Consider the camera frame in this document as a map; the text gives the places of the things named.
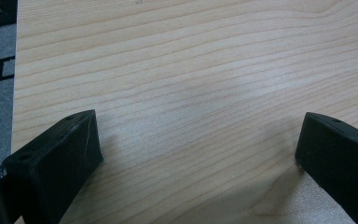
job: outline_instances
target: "light wood surface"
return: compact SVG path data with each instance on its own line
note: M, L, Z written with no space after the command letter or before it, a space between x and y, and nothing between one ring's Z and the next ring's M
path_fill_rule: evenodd
M294 151L358 128L358 0L20 0L16 60L13 150L97 112L62 223L352 223Z

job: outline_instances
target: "wood grain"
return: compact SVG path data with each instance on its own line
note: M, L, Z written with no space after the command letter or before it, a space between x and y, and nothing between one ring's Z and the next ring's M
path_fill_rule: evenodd
M92 108L62 223L352 223L294 151L307 111L358 128L358 0L20 0L13 150Z

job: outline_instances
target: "wooden table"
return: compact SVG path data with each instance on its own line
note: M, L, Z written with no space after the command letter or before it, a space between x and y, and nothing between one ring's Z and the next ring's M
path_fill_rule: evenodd
M20 0L13 150L92 108L62 223L352 223L294 151L307 111L358 128L358 0Z

